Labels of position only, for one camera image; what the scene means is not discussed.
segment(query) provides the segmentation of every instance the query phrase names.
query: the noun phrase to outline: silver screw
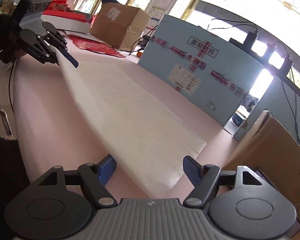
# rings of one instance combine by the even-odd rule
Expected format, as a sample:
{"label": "silver screw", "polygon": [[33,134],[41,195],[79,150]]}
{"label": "silver screw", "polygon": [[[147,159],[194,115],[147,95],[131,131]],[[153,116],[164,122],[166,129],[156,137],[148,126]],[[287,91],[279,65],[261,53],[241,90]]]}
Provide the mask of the silver screw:
{"label": "silver screw", "polygon": [[191,198],[186,199],[186,203],[189,206],[196,207],[196,206],[201,205],[202,201],[196,197],[191,197]]}
{"label": "silver screw", "polygon": [[101,205],[104,205],[104,206],[110,206],[110,205],[114,204],[114,200],[110,197],[103,197],[103,198],[100,198],[98,201]]}

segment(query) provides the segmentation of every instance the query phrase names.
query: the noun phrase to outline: table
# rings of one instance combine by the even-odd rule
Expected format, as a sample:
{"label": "table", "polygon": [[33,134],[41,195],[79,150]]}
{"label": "table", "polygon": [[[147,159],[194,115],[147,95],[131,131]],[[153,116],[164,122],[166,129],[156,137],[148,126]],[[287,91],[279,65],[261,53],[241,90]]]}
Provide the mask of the table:
{"label": "table", "polygon": [[[223,166],[236,147],[238,142],[216,121],[171,86],[131,62],[137,61],[135,56],[122,59],[96,54],[78,49],[70,40],[68,51],[78,61],[117,64],[135,83],[164,103],[207,142],[197,158],[199,163]],[[83,163],[97,163],[107,154],[77,109],[56,64],[40,64],[29,55],[23,57],[16,64],[13,96],[19,146],[30,181],[54,165],[73,170]],[[147,197],[120,164],[106,187],[117,200]],[[183,176],[165,197],[183,201],[192,189]]]}

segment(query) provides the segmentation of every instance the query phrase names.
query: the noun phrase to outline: red paper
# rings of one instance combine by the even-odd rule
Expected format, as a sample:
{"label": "red paper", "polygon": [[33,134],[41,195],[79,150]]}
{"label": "red paper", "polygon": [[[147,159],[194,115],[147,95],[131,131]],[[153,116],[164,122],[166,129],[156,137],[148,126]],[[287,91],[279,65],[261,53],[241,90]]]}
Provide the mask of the red paper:
{"label": "red paper", "polygon": [[79,49],[86,49],[93,52],[98,52],[115,57],[126,57],[102,42],[89,40],[75,35],[69,35],[68,37],[73,41],[73,44],[76,45]]}

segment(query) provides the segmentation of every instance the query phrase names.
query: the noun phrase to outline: brown cardboard box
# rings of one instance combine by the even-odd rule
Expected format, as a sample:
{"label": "brown cardboard box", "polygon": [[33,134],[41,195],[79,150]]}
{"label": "brown cardboard box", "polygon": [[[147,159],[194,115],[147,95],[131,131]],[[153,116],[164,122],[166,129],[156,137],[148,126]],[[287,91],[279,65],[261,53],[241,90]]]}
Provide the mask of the brown cardboard box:
{"label": "brown cardboard box", "polygon": [[150,15],[140,8],[106,3],[97,14],[90,34],[117,49],[134,50],[137,42],[133,43],[140,38],[149,19]]}
{"label": "brown cardboard box", "polygon": [[[268,111],[260,115],[223,170],[236,170],[238,165],[261,169],[294,204],[300,220],[300,146]],[[292,239],[300,240],[300,231]]]}

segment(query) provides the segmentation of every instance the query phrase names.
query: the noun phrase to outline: camera lens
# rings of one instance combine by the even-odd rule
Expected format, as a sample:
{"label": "camera lens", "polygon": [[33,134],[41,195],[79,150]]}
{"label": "camera lens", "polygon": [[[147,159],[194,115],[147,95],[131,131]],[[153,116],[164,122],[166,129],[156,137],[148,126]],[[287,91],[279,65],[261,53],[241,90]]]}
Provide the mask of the camera lens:
{"label": "camera lens", "polygon": [[32,12],[34,9],[34,4],[30,6],[30,8],[27,10],[27,12]]}
{"label": "camera lens", "polygon": [[42,5],[41,9],[42,9],[42,10],[45,10],[45,9],[48,7],[48,5],[49,5],[48,2],[44,3],[44,4]]}
{"label": "camera lens", "polygon": [[42,3],[39,3],[35,8],[34,8],[34,11],[38,11],[40,10],[40,8],[42,7]]}

